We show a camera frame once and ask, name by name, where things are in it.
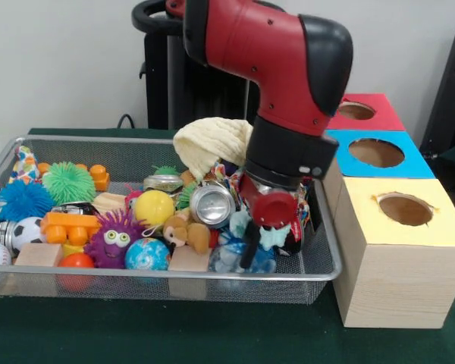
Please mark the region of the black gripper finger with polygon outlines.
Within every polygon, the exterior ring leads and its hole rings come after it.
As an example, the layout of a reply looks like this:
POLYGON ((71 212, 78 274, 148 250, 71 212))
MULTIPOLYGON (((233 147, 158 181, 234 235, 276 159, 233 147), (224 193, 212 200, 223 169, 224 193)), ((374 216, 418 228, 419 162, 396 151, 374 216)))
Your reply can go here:
POLYGON ((259 226, 250 221, 246 226, 243 240, 246 243, 246 248, 243 251, 243 255, 241 256, 240 267, 243 269, 248 269, 252 265, 254 256, 258 249, 260 241, 259 226))

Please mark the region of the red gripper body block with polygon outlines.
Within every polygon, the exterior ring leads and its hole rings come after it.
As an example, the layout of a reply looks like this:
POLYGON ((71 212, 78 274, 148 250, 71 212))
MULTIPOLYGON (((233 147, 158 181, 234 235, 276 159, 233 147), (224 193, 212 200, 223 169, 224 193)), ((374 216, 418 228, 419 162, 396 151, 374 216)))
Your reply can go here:
POLYGON ((282 228, 295 219, 297 201, 288 191, 270 187, 243 174, 240 197, 258 226, 282 228))

